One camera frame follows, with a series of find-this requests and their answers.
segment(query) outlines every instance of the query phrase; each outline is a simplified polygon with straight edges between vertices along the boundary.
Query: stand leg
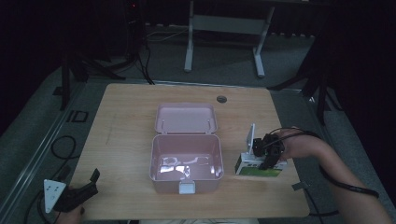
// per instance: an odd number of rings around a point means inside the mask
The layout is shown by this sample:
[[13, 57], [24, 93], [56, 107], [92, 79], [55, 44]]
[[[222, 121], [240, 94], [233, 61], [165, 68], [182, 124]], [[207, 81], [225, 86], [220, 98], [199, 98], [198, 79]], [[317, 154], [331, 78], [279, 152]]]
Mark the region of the stand leg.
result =
[[184, 63], [185, 72], [190, 72], [192, 68], [192, 54], [194, 49], [194, 45], [192, 43], [193, 20], [194, 20], [194, 1], [190, 0], [189, 44], [187, 46], [186, 61]]
[[325, 123], [324, 123], [324, 108], [325, 108], [325, 103], [326, 103], [328, 75], [329, 75], [328, 72], [325, 71], [322, 76], [321, 82], [319, 84], [317, 116], [318, 116], [318, 119], [322, 125], [325, 125]]
[[96, 70], [98, 70], [99, 72], [101, 72], [102, 74], [111, 77], [113, 79], [122, 79], [124, 80], [125, 77], [120, 77], [114, 73], [112, 73], [111, 71], [107, 70], [106, 68], [104, 68], [101, 64], [97, 63], [96, 61], [86, 57], [83, 54], [78, 54], [77, 55], [82, 61], [84, 61], [85, 63], [89, 64], [90, 66], [92, 66], [93, 68], [95, 68]]
[[296, 82], [298, 82], [300, 80], [303, 80], [306, 77], [307, 76], [292, 77], [291, 79], [286, 80], [286, 81], [284, 81], [284, 82], [282, 82], [280, 84], [277, 84], [277, 85], [272, 86], [272, 87], [267, 87], [267, 90], [269, 90], [269, 91], [281, 91], [281, 90], [287, 88], [289, 85], [291, 85], [293, 83], [296, 83]]
[[270, 8], [270, 11], [268, 12], [267, 15], [267, 19], [265, 20], [265, 23], [262, 26], [262, 33], [260, 35], [259, 45], [253, 49], [254, 62], [256, 63], [257, 75], [259, 77], [265, 76], [264, 68], [262, 66], [262, 56], [260, 55], [260, 53], [262, 52], [262, 46], [264, 45], [265, 37], [267, 37], [268, 28], [270, 27], [271, 19], [272, 16], [274, 15], [274, 10], [275, 10], [274, 7]]
[[70, 70], [67, 54], [62, 59], [62, 105], [61, 110], [64, 110], [70, 100]]

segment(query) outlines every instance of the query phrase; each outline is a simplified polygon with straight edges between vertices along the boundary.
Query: gray carpet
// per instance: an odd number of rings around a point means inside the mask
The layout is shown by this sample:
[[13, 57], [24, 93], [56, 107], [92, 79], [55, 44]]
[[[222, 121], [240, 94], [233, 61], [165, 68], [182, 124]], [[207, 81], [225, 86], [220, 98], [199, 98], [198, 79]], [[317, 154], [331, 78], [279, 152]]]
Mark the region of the gray carpet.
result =
[[[180, 27], [170, 27], [163, 28], [161, 31], [180, 32], [183, 30]], [[254, 38], [239, 39], [242, 44], [235, 44], [234, 40], [207, 41], [204, 34], [201, 34], [201, 36], [198, 34], [195, 41], [192, 71], [187, 74], [183, 71], [187, 44], [185, 33], [163, 40], [169, 35], [155, 34], [149, 36], [148, 71], [157, 84], [171, 81], [265, 88], [293, 77], [313, 41], [312, 38], [303, 37], [284, 38], [274, 35], [268, 37], [262, 53], [266, 77], [258, 78], [251, 52]], [[142, 49], [141, 55], [145, 62], [149, 57], [149, 52]], [[120, 76], [127, 77], [122, 82], [147, 84], [142, 79], [138, 64], [133, 64], [127, 69], [121, 69], [117, 73]], [[42, 189], [43, 180], [52, 176], [53, 172], [63, 162], [51, 155], [50, 144], [58, 137], [71, 135], [77, 141], [75, 155], [79, 154], [83, 149], [106, 85], [115, 82], [115, 80], [94, 74], [91, 75], [87, 83], [73, 81], [73, 101], [62, 112], [59, 110], [61, 98], [52, 95], [55, 87], [60, 85], [60, 80], [59, 69], [43, 82], [18, 118], [0, 139], [0, 199], [2, 202], [0, 214], [5, 215], [0, 219], [0, 222], [4, 220], [5, 223], [23, 223], [26, 211], [32, 207], [28, 223], [42, 223], [35, 209], [35, 203], [33, 205], [29, 203]], [[381, 201], [396, 223], [394, 205], [378, 180], [346, 115], [340, 111], [327, 111], [325, 113], [326, 126], [321, 126], [314, 115], [316, 104], [295, 91], [303, 85], [304, 81], [290, 86], [290, 90], [272, 92], [282, 126], [296, 125], [319, 133], [324, 139], [327, 139], [357, 176], [370, 188], [380, 192]], [[67, 121], [72, 111], [87, 112], [86, 122]], [[73, 144], [69, 139], [63, 138], [54, 147], [65, 155], [70, 152]], [[30, 161], [32, 158], [38, 157], [37, 151], [40, 150], [42, 161], [34, 166]], [[314, 159], [299, 159], [295, 160], [295, 163], [300, 178], [309, 184], [308, 190], [319, 211], [330, 212], [336, 209], [326, 182], [318, 172], [317, 162]], [[69, 164], [73, 170], [77, 161], [70, 161]], [[21, 186], [23, 186], [22, 190], [17, 191], [16, 187]], [[313, 204], [308, 198], [307, 201], [311, 211], [315, 213]], [[260, 219], [260, 222], [319, 223], [319, 219], [317, 217], [263, 218]], [[343, 223], [339, 216], [325, 217], [323, 222], [329, 224]], [[86, 221], [84, 223], [119, 222], [115, 220]]]

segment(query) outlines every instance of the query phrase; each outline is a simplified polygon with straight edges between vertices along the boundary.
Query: metal stand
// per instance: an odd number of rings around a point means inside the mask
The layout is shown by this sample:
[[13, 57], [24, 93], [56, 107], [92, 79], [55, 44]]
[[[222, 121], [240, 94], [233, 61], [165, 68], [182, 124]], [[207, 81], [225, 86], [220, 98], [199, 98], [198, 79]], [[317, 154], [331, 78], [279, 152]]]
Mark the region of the metal stand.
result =
[[238, 33], [246, 35], [260, 35], [260, 41], [257, 47], [253, 49], [254, 61], [256, 63], [257, 75], [264, 77], [264, 68], [262, 65], [262, 46], [264, 44], [267, 31], [274, 14], [274, 7], [271, 7], [266, 20], [237, 19], [226, 17], [215, 17], [205, 15], [194, 15], [194, 1], [190, 0], [190, 19], [189, 19], [189, 43], [187, 46], [186, 62], [184, 71], [190, 72], [192, 68], [193, 41], [192, 33], [194, 30], [207, 30], [216, 32]]
[[95, 60], [88, 58], [87, 56], [81, 53], [71, 53], [65, 54], [62, 59], [62, 105], [61, 110], [64, 110], [69, 103], [70, 100], [70, 70], [72, 70], [78, 81], [87, 81], [88, 74], [85, 69], [81, 67], [81, 62], [84, 62], [96, 69], [101, 74], [113, 78], [113, 79], [122, 79], [125, 77], [120, 77], [114, 73], [112, 73], [107, 68], [103, 67], [101, 64], [97, 63]]

